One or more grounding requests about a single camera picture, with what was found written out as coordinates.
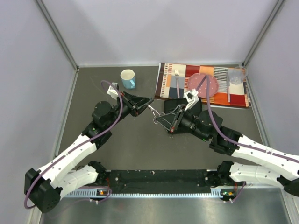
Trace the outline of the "black zip tool case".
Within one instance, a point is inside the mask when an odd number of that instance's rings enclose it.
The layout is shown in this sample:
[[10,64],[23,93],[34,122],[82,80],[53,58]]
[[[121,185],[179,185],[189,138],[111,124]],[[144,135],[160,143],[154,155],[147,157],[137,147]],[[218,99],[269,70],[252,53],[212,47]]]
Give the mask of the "black zip tool case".
[[169,134],[182,134],[196,132],[196,121],[202,112],[201,100],[191,109],[187,107],[186,99],[168,99],[164,101],[163,122]]

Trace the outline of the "silver thinning scissors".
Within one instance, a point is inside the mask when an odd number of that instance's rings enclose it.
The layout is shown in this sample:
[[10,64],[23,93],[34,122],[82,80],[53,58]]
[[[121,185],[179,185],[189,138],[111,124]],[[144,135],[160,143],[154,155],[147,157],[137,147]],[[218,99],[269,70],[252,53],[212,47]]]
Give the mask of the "silver thinning scissors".
[[156,118],[158,117],[158,116],[161,116],[161,115],[165,115],[165,113],[164,112],[158,112],[155,108],[153,108],[151,105],[147,105],[147,107],[150,109],[150,111],[153,113],[153,115],[154,115],[154,118],[153,118],[153,122],[154,122],[154,124],[158,124],[157,123],[157,121],[156,121]]

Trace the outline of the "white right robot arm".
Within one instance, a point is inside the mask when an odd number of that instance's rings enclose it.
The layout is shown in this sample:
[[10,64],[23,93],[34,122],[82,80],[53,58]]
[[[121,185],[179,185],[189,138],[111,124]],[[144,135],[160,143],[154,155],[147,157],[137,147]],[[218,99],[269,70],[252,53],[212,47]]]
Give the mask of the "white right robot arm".
[[193,115],[178,105],[172,112],[154,118],[170,133],[183,131],[203,141],[210,141],[215,152],[255,163],[243,165],[223,162],[217,168],[222,184],[234,182],[259,182],[282,188],[287,193],[299,195],[299,157],[257,143],[244,134],[222,125],[223,119],[211,109]]

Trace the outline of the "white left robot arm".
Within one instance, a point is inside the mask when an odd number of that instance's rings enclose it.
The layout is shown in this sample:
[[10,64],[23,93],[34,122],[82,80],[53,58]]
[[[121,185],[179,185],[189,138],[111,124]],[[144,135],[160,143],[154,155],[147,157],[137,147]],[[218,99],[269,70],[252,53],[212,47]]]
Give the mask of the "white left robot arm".
[[107,101],[96,104],[92,121],[77,139],[55,159],[41,168],[31,168],[25,174],[24,207],[30,209],[28,201],[42,213],[51,211],[69,193],[94,183],[105,182],[106,174],[101,165],[92,162],[79,171],[72,172],[85,157],[100,149],[111,137],[111,129],[126,116],[139,116],[154,101],[153,98],[139,97],[120,92],[117,104]]

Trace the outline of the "blue ceramic mug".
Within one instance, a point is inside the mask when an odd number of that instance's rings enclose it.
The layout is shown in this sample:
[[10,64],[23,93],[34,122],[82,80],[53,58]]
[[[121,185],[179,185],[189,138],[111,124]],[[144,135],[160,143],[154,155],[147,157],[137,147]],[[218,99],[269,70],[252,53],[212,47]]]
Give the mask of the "blue ceramic mug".
[[126,69],[123,70],[120,74],[123,86],[128,89],[135,89],[136,88],[136,84],[135,84],[135,73],[133,70],[131,69]]

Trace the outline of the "pink polka dot plate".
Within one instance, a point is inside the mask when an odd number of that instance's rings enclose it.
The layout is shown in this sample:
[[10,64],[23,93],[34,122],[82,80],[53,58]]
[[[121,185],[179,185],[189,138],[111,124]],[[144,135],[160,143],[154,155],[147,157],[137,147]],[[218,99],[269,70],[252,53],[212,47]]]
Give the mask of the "pink polka dot plate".
[[211,98],[217,92],[219,84],[216,78],[206,73],[194,73],[187,81],[188,90],[197,92],[199,98]]

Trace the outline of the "clear plastic cup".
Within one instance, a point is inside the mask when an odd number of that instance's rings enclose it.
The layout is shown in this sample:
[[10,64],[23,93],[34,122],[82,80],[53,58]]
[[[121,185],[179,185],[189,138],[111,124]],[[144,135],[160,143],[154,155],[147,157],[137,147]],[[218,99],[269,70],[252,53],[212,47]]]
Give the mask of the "clear plastic cup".
[[247,70],[239,65],[228,70],[228,77],[232,84],[241,84],[247,75]]

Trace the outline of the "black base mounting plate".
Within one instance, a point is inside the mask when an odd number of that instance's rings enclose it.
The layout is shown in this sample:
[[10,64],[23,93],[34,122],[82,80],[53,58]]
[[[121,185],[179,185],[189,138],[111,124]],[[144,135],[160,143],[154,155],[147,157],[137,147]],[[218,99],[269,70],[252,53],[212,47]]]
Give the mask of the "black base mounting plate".
[[203,169],[103,171],[94,184],[113,193],[207,193],[211,187],[235,186],[228,176]]

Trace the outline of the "pink handled fork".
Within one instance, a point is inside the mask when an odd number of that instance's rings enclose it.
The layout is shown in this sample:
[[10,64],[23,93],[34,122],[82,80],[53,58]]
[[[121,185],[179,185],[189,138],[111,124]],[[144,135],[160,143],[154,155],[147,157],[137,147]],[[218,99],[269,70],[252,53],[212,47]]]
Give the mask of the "pink handled fork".
[[180,98],[180,89],[179,89],[179,71],[175,70],[175,79],[176,79],[176,88],[177,88],[177,98]]

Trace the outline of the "pink handled knife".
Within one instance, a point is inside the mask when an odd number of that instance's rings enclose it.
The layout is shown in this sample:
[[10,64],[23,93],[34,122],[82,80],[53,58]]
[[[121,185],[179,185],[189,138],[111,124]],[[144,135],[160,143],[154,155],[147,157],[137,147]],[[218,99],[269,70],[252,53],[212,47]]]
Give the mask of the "pink handled knife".
[[229,80],[229,76],[228,73],[226,74],[226,85],[227,85],[227,98],[228,98],[228,102],[231,102],[231,98],[230,98],[230,80]]

